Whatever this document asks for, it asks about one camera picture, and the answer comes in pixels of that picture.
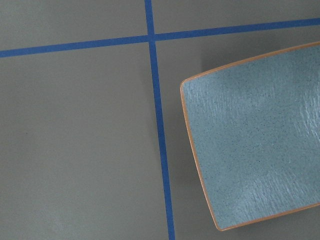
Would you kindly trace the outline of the blue square ceramic plate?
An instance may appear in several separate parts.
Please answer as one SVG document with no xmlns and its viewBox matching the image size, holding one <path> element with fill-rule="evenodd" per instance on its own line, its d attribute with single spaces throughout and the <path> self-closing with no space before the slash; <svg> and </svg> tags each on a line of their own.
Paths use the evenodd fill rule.
<svg viewBox="0 0 320 240">
<path fill-rule="evenodd" d="M 185 79 L 180 95 L 205 199 L 219 231 L 320 204 L 320 44 Z"/>
</svg>

